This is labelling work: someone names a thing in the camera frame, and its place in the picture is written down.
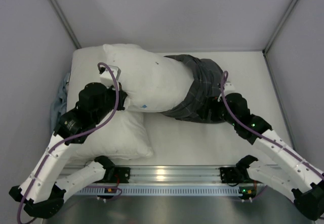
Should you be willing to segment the dark grey checked pillowcase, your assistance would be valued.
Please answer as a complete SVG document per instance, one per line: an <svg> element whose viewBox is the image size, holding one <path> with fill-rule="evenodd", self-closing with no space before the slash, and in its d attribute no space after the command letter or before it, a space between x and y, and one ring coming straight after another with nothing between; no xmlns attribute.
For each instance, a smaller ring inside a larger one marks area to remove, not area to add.
<svg viewBox="0 0 324 224"><path fill-rule="evenodd" d="M223 123L220 118L214 120L209 116L202 116L208 98L220 95L219 84L223 70L211 59L199 59L192 55L168 55L170 59L181 62L193 74L193 83L185 99L173 109L165 111L162 115L180 121L194 123Z"/></svg>

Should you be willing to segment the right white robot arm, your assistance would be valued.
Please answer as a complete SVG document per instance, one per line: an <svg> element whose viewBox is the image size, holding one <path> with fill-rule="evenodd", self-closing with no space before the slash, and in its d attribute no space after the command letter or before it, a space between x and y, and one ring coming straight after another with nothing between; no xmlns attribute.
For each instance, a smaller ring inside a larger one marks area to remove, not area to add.
<svg viewBox="0 0 324 224"><path fill-rule="evenodd" d="M281 193L309 220L323 217L323 171L297 154L266 120L252 114L241 94L207 98L198 114L212 123L229 123L239 137L278 166L274 169L248 155L235 165L238 174Z"/></svg>

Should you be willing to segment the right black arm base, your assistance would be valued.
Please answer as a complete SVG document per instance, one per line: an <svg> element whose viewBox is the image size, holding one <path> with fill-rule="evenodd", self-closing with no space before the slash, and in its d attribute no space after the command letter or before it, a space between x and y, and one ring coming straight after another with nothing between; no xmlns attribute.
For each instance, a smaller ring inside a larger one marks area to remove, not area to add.
<svg viewBox="0 0 324 224"><path fill-rule="evenodd" d="M220 167L220 178L224 184L251 184L254 181L249 177L245 168Z"/></svg>

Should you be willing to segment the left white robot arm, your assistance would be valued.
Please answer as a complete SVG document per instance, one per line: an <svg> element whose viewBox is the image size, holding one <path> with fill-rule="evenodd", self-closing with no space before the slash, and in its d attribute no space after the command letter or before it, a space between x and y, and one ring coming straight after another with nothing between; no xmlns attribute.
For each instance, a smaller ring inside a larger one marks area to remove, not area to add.
<svg viewBox="0 0 324 224"><path fill-rule="evenodd" d="M105 156L95 157L87 166L58 178L65 164L87 137L107 124L116 111L124 109L127 94L98 82L85 86L78 94L75 107L64 113L51 136L49 145L29 177L9 194L33 219L54 216L76 192L98 182L110 180L114 163Z"/></svg>

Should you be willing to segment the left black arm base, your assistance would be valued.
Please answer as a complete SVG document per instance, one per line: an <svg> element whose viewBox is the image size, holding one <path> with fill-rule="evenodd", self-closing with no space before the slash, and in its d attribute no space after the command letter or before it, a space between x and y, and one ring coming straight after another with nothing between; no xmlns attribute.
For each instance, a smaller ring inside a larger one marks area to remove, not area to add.
<svg viewBox="0 0 324 224"><path fill-rule="evenodd" d="M102 180L99 183L129 183L131 169L129 167L113 167L106 171Z"/></svg>

